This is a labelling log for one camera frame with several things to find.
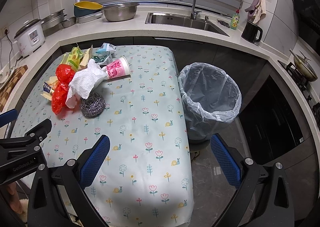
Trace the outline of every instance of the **red plastic bag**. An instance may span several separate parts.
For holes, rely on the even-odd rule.
[[[62,108],[66,106],[66,100],[69,90],[69,83],[75,76],[75,71],[70,65],[60,64],[56,69],[56,76],[58,77],[59,83],[52,94],[51,109],[58,115]]]

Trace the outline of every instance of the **black kettle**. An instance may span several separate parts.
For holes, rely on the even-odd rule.
[[[258,27],[256,24],[248,21],[245,25],[245,28],[242,32],[241,37],[250,43],[260,42],[262,38],[263,30],[262,28]]]

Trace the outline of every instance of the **electrical outlet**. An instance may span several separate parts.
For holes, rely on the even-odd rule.
[[[8,34],[9,34],[9,26],[8,25],[5,25],[1,28],[1,32],[2,32],[2,36],[5,37],[5,30],[8,30]]]

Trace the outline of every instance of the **dish soap bottle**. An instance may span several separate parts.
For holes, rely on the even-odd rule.
[[[240,16],[239,16],[239,10],[236,11],[236,13],[233,14],[233,17],[231,19],[231,28],[236,30],[237,29],[237,26],[239,24],[239,19],[240,19]]]

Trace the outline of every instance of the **rice cooker lid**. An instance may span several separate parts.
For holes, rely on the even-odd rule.
[[[19,35],[21,35],[24,31],[26,31],[28,28],[31,28],[33,25],[35,25],[35,24],[38,23],[39,21],[40,21],[40,19],[35,19],[35,20],[32,20],[32,21],[28,22],[27,24],[25,24],[22,28],[20,28],[20,29],[17,31],[14,39],[16,39],[16,38],[17,38]]]

